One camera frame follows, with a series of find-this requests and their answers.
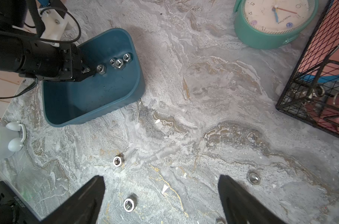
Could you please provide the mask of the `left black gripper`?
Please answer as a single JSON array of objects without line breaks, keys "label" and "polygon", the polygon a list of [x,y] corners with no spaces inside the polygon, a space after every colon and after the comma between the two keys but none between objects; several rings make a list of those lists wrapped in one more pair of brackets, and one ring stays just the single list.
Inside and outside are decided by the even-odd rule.
[{"label": "left black gripper", "polygon": [[56,75],[56,82],[81,82],[94,76],[96,66],[91,64],[81,49],[73,43],[61,43],[60,68]]}]

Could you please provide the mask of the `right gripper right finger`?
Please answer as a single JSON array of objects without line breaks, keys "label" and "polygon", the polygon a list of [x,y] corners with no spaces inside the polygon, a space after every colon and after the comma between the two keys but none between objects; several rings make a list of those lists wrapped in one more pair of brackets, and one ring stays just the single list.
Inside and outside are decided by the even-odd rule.
[{"label": "right gripper right finger", "polygon": [[218,191],[228,224],[284,224],[228,175],[220,175]]}]

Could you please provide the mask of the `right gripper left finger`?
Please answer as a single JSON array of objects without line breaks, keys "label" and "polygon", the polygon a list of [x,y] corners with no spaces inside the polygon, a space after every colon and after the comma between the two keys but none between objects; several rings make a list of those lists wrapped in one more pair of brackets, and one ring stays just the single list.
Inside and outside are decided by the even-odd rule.
[{"label": "right gripper left finger", "polygon": [[94,176],[74,195],[44,218],[41,224],[95,224],[105,194],[104,177]]}]

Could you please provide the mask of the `teal plastic storage box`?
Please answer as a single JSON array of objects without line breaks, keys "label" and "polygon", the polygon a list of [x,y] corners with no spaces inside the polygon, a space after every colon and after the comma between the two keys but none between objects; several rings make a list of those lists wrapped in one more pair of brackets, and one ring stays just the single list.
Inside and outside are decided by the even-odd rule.
[{"label": "teal plastic storage box", "polygon": [[[120,28],[107,30],[79,46],[91,64],[104,64],[81,82],[43,82],[43,113],[53,127],[80,125],[136,102],[145,92],[145,80],[130,34]],[[123,70],[109,64],[111,58],[131,53]]]}]

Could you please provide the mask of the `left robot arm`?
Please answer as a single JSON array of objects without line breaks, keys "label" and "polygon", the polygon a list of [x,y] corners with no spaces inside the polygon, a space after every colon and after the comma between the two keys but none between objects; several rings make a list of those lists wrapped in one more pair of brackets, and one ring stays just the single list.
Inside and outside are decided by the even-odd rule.
[{"label": "left robot arm", "polygon": [[80,25],[63,1],[0,1],[0,71],[50,82],[81,82],[96,73],[65,31]]}]

